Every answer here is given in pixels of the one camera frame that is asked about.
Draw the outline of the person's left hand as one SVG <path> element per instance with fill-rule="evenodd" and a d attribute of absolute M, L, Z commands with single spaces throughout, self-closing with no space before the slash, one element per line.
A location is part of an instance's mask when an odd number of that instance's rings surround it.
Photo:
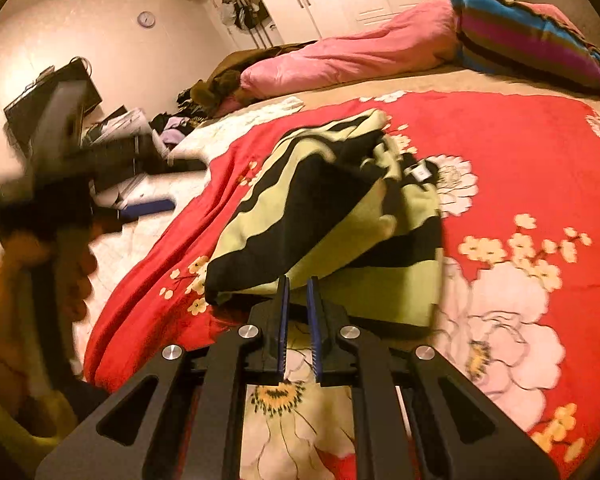
<path fill-rule="evenodd" d="M 0 255 L 0 442 L 51 448 L 107 399 L 76 378 L 64 338 L 86 318 L 97 260 L 88 245 L 102 231 L 76 231 L 64 277 L 57 249 L 15 232 Z"/>

